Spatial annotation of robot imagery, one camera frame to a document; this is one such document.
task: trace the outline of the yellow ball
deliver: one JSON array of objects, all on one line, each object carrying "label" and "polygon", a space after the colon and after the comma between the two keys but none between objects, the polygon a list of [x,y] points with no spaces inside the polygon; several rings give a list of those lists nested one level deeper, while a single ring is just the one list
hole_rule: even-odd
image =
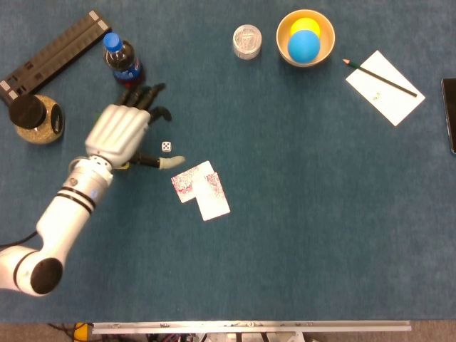
[{"label": "yellow ball", "polygon": [[314,32],[320,38],[320,26],[311,18],[301,18],[296,20],[291,25],[290,36],[293,36],[297,31],[308,30]]}]

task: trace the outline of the soda bottle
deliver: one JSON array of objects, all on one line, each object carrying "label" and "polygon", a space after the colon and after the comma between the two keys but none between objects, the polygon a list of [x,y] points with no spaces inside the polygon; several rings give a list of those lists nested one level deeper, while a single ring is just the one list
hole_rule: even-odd
[{"label": "soda bottle", "polygon": [[117,82],[131,88],[144,81],[144,68],[135,49],[127,41],[122,41],[116,33],[108,33],[103,38],[105,62],[113,70]]}]

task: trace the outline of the blue bottle cap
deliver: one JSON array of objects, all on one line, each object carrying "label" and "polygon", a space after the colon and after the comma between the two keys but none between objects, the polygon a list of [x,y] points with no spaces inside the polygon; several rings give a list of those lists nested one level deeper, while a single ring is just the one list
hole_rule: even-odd
[{"label": "blue bottle cap", "polygon": [[109,52],[119,51],[123,45],[119,35],[114,32],[110,32],[105,35],[105,38],[103,38],[103,44],[105,44],[106,50]]}]

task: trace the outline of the black jar lid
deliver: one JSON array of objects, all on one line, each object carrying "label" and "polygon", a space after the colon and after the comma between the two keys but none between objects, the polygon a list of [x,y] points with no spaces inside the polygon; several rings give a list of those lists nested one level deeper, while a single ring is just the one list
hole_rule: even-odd
[{"label": "black jar lid", "polygon": [[14,125],[31,130],[43,123],[46,106],[36,96],[20,95],[9,106],[9,118]]}]

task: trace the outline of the container lid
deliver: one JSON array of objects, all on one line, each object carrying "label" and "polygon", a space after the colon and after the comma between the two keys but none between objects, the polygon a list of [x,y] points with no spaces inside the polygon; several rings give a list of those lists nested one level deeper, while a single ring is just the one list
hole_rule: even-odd
[{"label": "container lid", "polygon": [[46,106],[35,96],[18,96],[9,106],[9,118],[14,125],[31,130],[43,123]]},{"label": "container lid", "polygon": [[258,56],[261,49],[261,32],[253,25],[241,25],[233,35],[233,51],[241,59]]},{"label": "container lid", "polygon": [[119,51],[123,45],[119,35],[114,32],[110,32],[105,35],[103,38],[103,44],[105,44],[106,50],[109,52]]}]

